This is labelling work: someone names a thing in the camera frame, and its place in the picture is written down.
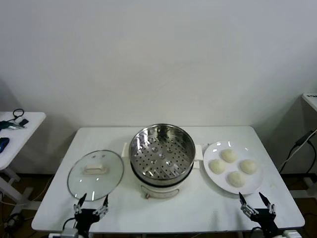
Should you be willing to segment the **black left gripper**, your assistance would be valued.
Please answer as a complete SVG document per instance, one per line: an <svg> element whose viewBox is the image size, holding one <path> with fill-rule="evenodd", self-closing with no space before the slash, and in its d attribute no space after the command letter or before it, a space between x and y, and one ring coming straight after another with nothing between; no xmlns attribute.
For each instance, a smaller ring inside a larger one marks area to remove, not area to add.
<svg viewBox="0 0 317 238"><path fill-rule="evenodd" d="M103 205L95 209L82 209L82 205L86 199L87 194L85 193L78 201L74 204L75 220L77 222L75 228L78 230L78 235L88 236L90 227L93 223L100 220L100 216L104 216L108 212L108 195L105 197Z"/></svg>

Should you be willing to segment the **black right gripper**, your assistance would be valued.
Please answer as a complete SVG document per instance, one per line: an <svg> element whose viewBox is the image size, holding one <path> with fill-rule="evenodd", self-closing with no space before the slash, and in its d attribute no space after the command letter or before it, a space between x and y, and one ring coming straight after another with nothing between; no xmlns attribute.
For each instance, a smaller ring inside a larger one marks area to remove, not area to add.
<svg viewBox="0 0 317 238"><path fill-rule="evenodd" d="M255 209L247 204L244 196L239 192L241 210L246 216L250 216L251 221L260 225L264 235L279 235L278 227L274 222L276 217L275 205L271 204L261 192L259 195L267 209L256 209L256 213Z"/></svg>

